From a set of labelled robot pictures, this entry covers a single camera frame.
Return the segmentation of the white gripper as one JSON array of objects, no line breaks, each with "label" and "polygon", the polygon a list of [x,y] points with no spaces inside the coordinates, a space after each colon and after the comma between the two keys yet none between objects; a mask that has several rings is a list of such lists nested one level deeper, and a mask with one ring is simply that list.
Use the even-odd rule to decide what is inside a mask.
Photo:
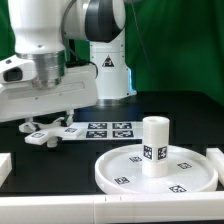
[{"label": "white gripper", "polygon": [[61,82],[49,88],[34,86],[33,60],[16,55],[0,61],[0,122],[26,119],[32,131],[40,127],[32,117],[66,111],[65,123],[73,123],[74,110],[95,105],[98,99],[92,65],[65,69]]}]

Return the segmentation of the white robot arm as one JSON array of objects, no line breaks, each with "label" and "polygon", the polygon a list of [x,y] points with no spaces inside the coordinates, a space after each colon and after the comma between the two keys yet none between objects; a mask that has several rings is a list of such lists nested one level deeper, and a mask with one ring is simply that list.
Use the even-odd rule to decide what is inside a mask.
[{"label": "white robot arm", "polygon": [[0,61],[0,122],[135,93],[124,62],[125,0],[8,0],[15,54]]}]

